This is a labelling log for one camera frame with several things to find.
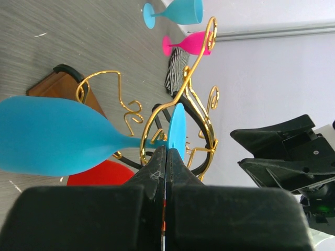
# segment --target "gold wire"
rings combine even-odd
[[[189,144],[190,144],[190,143],[186,141],[186,153],[187,153],[188,155],[191,154],[191,153],[190,153],[190,150],[191,150],[191,149],[190,149],[189,146],[188,146]]]
[[[208,165],[205,167],[205,170],[201,174],[199,174],[199,176],[198,176],[198,179],[200,181],[203,181],[204,175],[205,175],[205,173],[209,169],[209,166],[210,166],[210,164],[211,164],[211,162],[213,160],[213,156],[214,156],[215,151],[216,151],[217,144],[218,144],[218,140],[215,139],[214,140],[214,145],[213,145],[213,147],[211,149],[207,149],[207,148],[204,148],[204,147],[195,147],[195,148],[192,149],[192,152],[191,152],[191,154],[189,156],[188,163],[187,163],[187,168],[188,169],[191,167],[192,160],[193,160],[193,157],[194,157],[194,154],[195,154],[196,151],[204,151],[204,152],[209,152],[210,153]]]
[[[163,131],[162,128],[159,128],[159,129],[155,132],[155,134],[153,135],[152,139],[150,140],[150,144],[153,145],[153,144],[155,143],[156,139],[158,139],[158,137],[162,138],[162,136],[164,137],[164,136],[165,136],[165,133],[164,133],[164,131]]]
[[[166,133],[161,134],[161,140],[168,141],[168,135]]]
[[[218,101],[219,101],[219,88],[217,86],[213,86],[208,96],[207,109],[206,109],[207,114],[209,114],[209,108],[214,110],[218,107]],[[198,136],[201,139],[205,138],[202,130],[199,131]]]
[[[121,90],[121,73],[120,73],[119,71],[110,71],[110,70],[107,70],[107,71],[100,71],[100,72],[93,73],[93,74],[91,74],[90,76],[84,78],[84,79],[79,83],[79,85],[78,85],[78,87],[77,87],[77,90],[76,90],[76,93],[75,93],[76,98],[77,98],[77,101],[78,101],[78,102],[82,102],[82,98],[79,97],[79,93],[82,93],[82,91],[81,91],[82,86],[83,86],[85,83],[87,84],[87,88],[88,88],[87,95],[88,95],[89,92],[90,92],[90,89],[91,89],[90,84],[88,83],[88,80],[89,80],[90,78],[92,78],[92,77],[95,77],[95,76],[100,75],[100,74],[105,74],[105,73],[115,73],[115,74],[118,75],[119,102],[120,102],[120,104],[121,104],[121,105],[128,111],[128,112],[126,112],[126,113],[124,114],[124,121],[125,121],[125,123],[126,123],[128,129],[129,129],[129,131],[130,131],[130,135],[129,135],[129,136],[134,136],[134,132],[133,132],[133,130],[132,130],[132,128],[131,128],[129,122],[127,121],[127,118],[126,118],[126,117],[127,117],[127,115],[135,115],[135,116],[137,116],[140,120],[138,120],[138,119],[136,119],[136,118],[132,118],[132,120],[135,121],[135,122],[138,123],[138,124],[143,123],[144,119],[143,119],[142,115],[140,114],[140,112],[142,111],[142,104],[141,104],[139,101],[137,101],[137,100],[133,100],[132,102],[128,103],[128,105],[132,105],[132,104],[136,103],[136,104],[138,105],[138,107],[139,107],[139,109],[138,109],[137,111],[131,110],[130,108],[128,108],[128,107],[124,104],[124,102],[123,102],[123,100],[122,100],[122,90]]]
[[[197,68],[201,58],[203,57],[206,47],[208,48],[208,51],[211,51],[213,49],[213,47],[215,45],[216,33],[217,33],[216,18],[211,17],[208,24],[207,24],[207,27],[206,27],[205,39],[204,39],[203,47],[200,51],[200,54],[197,57],[197,59],[196,59],[196,61],[193,64],[191,69],[188,66],[185,68],[185,70],[184,70],[184,83],[181,86],[180,90],[178,91],[177,95],[174,97],[174,99],[171,102],[168,102],[166,104],[162,104],[162,105],[158,106],[152,112],[151,116],[149,117],[149,119],[148,119],[148,121],[147,121],[147,123],[144,127],[144,131],[143,131],[142,138],[141,138],[141,144],[140,144],[140,157],[141,157],[141,162],[142,163],[146,164],[148,162],[147,159],[146,159],[145,144],[146,144],[146,141],[147,141],[147,138],[148,138],[148,132],[150,131],[150,128],[151,128],[151,126],[154,122],[155,117],[163,109],[174,106],[178,102],[180,97],[182,96],[183,92],[185,92],[187,99],[191,101],[192,106],[194,106],[194,108],[196,109],[196,112],[199,114],[199,116],[202,119],[202,122],[205,125],[205,129],[206,129],[206,132],[209,135],[209,141],[210,141],[210,150],[207,149],[206,151],[211,152],[210,162],[213,159],[213,153],[216,149],[215,147],[216,147],[216,144],[217,144],[217,140],[215,139],[213,127],[211,126],[211,122],[210,122],[210,119],[208,117],[207,111],[203,107],[203,105],[202,105],[200,99],[198,98],[198,96],[196,95],[196,93],[192,90],[191,76],[193,75],[195,69]],[[203,110],[203,112],[205,114],[205,117],[203,117],[203,115],[200,113],[200,111],[197,108],[197,106],[195,105],[195,103],[192,101],[190,95],[188,94],[188,89],[191,92],[192,96],[196,99],[196,101],[199,104],[199,106],[201,107],[201,109]],[[207,171],[207,169],[210,165],[210,162],[209,162],[208,166],[205,168],[205,171],[202,174],[200,174],[201,179],[203,179],[203,174]]]

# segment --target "plastic wine glass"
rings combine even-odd
[[[180,25],[200,24],[203,21],[202,0],[174,0],[161,13],[155,13],[151,4],[146,3],[143,7],[143,18],[149,29],[155,26],[156,17],[167,17]]]
[[[170,123],[167,142],[149,142],[147,148],[179,147],[179,142],[173,142],[177,140],[184,144],[184,149],[178,149],[180,155],[185,154],[183,106],[175,106],[173,119],[176,122]],[[118,132],[91,107],[62,98],[6,99],[0,102],[0,121],[0,169],[14,173],[77,174],[97,166],[116,151],[138,148],[141,142]]]
[[[205,31],[196,32],[196,33],[193,33],[193,34],[187,36],[182,42],[177,43],[177,44],[172,44],[171,40],[170,40],[170,37],[165,36],[163,38],[163,43],[162,43],[164,55],[165,56],[170,56],[173,47],[180,47],[184,51],[188,52],[189,54],[199,55],[200,51],[203,47],[205,35],[206,35]],[[208,56],[210,54],[211,54],[211,51],[209,51],[207,46],[206,46],[204,56]]]
[[[67,186],[113,186],[128,181],[134,172],[124,165],[103,161],[96,167],[79,174],[70,175]]]

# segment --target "wine glass stem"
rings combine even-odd
[[[122,140],[124,145],[127,146],[125,148],[138,148],[141,144],[140,138],[125,136]],[[149,149],[156,149],[157,147],[163,145],[166,145],[166,141],[156,140],[154,144],[151,144],[150,140],[147,140],[146,142],[146,148]]]
[[[163,16],[163,13],[155,13],[155,14],[151,14],[152,17],[160,17]]]

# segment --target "wall baseboard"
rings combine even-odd
[[[269,29],[247,32],[228,32],[217,34],[216,41],[231,41],[243,39],[276,38],[302,35],[335,33],[335,23],[306,25],[291,28]]]

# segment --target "white wall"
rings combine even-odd
[[[309,114],[317,128],[335,119],[335,34],[217,42],[192,78],[204,105],[210,88],[220,90],[210,111],[219,145],[204,183],[255,186],[237,161],[252,157],[229,135]],[[191,146],[204,146],[188,118]],[[203,159],[195,159],[199,165]],[[334,239],[317,250],[332,250]]]
[[[181,26],[183,31],[204,30],[211,16],[217,18],[219,33],[335,22],[335,0],[203,0],[203,4],[202,24]]]

